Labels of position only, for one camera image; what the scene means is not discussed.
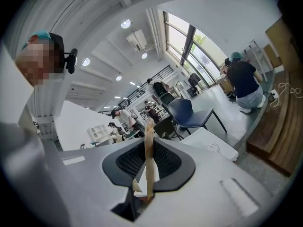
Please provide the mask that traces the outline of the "white air conditioner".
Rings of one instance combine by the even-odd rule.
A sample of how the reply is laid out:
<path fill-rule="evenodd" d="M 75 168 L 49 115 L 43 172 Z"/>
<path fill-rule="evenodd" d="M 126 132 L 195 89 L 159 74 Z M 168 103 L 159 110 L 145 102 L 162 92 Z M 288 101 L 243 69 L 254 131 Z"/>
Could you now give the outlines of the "white air conditioner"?
<path fill-rule="evenodd" d="M 147 41 L 141 29 L 130 33 L 126 37 L 126 39 L 133 46 L 136 52 L 141 52 L 145 50 Z"/>

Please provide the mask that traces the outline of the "blue chair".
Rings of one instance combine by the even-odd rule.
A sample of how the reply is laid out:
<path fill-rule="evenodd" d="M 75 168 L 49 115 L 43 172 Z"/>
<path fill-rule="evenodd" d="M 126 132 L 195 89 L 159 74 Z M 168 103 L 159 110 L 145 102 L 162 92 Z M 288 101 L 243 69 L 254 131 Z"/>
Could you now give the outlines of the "blue chair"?
<path fill-rule="evenodd" d="M 227 132 L 224 124 L 215 113 L 213 108 L 207 108 L 195 112 L 192 108 L 191 101 L 188 99 L 174 99 L 167 105 L 167 108 L 174 118 L 175 122 L 181 128 L 186 129 L 189 135 L 191 135 L 191 132 L 189 131 L 190 128 L 203 127 L 207 130 L 206 123 L 212 114 L 218 120 L 223 130 Z"/>

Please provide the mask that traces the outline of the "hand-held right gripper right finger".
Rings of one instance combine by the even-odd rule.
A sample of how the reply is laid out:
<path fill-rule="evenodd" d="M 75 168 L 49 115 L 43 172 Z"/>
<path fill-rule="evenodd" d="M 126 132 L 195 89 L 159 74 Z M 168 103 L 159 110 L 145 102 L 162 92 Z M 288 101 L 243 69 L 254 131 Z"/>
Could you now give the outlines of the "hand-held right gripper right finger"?
<path fill-rule="evenodd" d="M 234 227 L 269 202 L 272 194 L 224 156 L 170 140 L 159 140 L 190 155 L 191 179 L 174 192 L 156 193 L 137 218 L 139 227 Z"/>

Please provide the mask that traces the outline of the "white board panel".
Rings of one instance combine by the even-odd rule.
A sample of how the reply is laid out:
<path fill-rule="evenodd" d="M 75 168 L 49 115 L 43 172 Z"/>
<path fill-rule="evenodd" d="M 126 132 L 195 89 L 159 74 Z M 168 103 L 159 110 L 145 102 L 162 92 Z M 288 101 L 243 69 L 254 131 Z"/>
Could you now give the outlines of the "white board panel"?
<path fill-rule="evenodd" d="M 91 143 L 88 128 L 104 125 L 108 130 L 110 122 L 121 126 L 118 119 L 112 119 L 70 101 L 64 101 L 60 115 L 54 118 L 56 133 L 64 151 L 78 150 L 82 144 Z"/>

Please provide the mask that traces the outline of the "wooden plank platform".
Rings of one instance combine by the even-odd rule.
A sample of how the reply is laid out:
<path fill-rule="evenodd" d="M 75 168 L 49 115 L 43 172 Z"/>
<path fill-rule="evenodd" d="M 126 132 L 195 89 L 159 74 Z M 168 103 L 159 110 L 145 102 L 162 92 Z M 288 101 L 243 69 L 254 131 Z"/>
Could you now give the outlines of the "wooden plank platform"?
<path fill-rule="evenodd" d="M 274 100 L 270 91 L 279 98 Z M 275 75 L 273 88 L 265 95 L 268 105 L 252 134 L 247 151 L 290 177 L 303 154 L 303 70 Z"/>

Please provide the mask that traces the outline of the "black office chair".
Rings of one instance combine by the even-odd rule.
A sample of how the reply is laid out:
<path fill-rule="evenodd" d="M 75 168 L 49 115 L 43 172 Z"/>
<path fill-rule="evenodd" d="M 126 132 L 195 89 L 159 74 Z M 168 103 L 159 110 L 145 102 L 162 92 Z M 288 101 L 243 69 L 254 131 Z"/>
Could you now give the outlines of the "black office chair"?
<path fill-rule="evenodd" d="M 164 105 L 164 106 L 167 106 L 173 100 L 175 100 L 175 97 L 169 92 L 160 96 L 161 105 Z"/>

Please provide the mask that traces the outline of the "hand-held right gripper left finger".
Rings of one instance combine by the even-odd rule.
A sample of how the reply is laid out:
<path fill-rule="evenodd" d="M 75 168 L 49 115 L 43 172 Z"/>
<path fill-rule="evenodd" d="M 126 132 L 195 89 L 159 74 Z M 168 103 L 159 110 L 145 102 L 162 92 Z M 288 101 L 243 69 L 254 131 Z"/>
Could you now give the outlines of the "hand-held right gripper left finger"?
<path fill-rule="evenodd" d="M 107 156 L 143 140 L 59 152 L 45 141 L 45 168 L 52 188 L 45 192 L 45 220 L 53 227 L 145 227 L 137 223 L 133 193 L 104 173 Z"/>

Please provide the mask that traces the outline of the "white sink basin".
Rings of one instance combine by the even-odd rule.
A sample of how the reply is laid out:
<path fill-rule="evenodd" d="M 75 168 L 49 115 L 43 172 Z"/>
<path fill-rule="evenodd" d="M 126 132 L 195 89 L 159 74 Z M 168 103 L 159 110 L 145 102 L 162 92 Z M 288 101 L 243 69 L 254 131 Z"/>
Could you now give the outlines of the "white sink basin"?
<path fill-rule="evenodd" d="M 199 130 L 195 131 L 188 137 L 184 138 L 181 143 L 201 149 L 205 149 L 205 146 L 215 143 L 220 146 L 221 155 L 228 160 L 236 162 L 239 156 L 238 151 L 205 128 L 200 128 Z"/>

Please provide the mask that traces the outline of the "large window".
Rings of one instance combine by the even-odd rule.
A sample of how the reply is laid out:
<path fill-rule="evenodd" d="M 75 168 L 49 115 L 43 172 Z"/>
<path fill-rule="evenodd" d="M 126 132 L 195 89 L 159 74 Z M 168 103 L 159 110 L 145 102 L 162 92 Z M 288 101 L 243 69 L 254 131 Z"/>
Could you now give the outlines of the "large window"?
<path fill-rule="evenodd" d="M 166 51 L 178 61 L 188 76 L 195 73 L 198 85 L 210 88 L 217 84 L 220 65 L 226 55 L 203 32 L 168 12 L 163 12 Z"/>

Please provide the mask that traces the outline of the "person's teal cap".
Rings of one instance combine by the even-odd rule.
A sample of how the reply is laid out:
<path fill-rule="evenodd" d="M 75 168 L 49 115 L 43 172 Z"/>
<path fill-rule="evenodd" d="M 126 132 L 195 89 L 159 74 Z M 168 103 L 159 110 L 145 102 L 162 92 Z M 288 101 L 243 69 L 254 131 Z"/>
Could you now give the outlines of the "person's teal cap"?
<path fill-rule="evenodd" d="M 29 44 L 31 44 L 36 39 L 51 39 L 51 36 L 50 36 L 49 32 L 46 30 L 36 31 L 26 39 L 26 41 L 22 45 L 21 50 L 24 50 Z"/>

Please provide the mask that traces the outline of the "cardboard box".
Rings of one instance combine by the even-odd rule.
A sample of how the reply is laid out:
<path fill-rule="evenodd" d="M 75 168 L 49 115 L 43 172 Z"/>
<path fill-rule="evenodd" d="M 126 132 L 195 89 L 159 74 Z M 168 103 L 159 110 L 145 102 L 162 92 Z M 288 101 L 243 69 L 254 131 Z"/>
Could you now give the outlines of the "cardboard box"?
<path fill-rule="evenodd" d="M 217 84 L 221 87 L 224 93 L 233 91 L 233 87 L 227 77 L 227 67 L 222 65 L 220 68 L 220 76 L 216 79 Z"/>

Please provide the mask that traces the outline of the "small white cabinet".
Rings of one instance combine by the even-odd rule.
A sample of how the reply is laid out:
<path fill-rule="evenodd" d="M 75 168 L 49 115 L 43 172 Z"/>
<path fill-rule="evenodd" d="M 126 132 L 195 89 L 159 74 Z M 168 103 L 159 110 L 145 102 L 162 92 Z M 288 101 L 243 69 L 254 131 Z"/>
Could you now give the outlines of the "small white cabinet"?
<path fill-rule="evenodd" d="M 93 142 L 102 143 L 111 138 L 108 128 L 104 124 L 89 127 L 87 133 Z"/>

